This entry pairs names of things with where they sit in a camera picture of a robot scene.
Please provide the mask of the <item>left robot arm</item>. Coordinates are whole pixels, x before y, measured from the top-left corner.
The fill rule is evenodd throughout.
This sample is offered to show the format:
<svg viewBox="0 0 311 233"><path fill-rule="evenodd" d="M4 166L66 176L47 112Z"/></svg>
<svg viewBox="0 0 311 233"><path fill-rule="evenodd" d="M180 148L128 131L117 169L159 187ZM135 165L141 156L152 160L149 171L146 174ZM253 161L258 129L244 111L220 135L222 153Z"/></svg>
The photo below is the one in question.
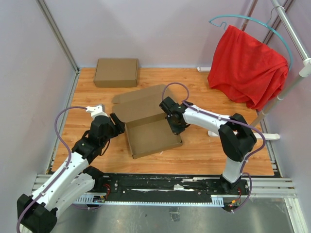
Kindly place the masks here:
<svg viewBox="0 0 311 233"><path fill-rule="evenodd" d="M101 112L92 118L89 130L69 150L59 169L32 194L18 198L18 233L51 232L59 217L81 195L103 189L102 172L90 164L106 152L112 138L125 132L125 124L114 113Z"/></svg>

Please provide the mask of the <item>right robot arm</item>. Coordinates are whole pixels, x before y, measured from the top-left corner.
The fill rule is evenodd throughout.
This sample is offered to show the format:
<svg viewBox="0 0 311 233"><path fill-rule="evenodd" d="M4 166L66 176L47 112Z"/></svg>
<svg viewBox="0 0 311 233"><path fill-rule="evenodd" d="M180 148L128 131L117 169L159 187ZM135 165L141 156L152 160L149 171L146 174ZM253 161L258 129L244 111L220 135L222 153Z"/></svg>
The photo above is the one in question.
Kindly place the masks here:
<svg viewBox="0 0 311 233"><path fill-rule="evenodd" d="M232 194L237 190L243 161L257 142L244 117L240 114L215 114L188 101L178 104L171 97L163 99L159 107L166 114L166 120L176 135L188 126L196 125L219 136L223 152L227 156L225 169L220 176L220 188L225 194Z"/></svg>

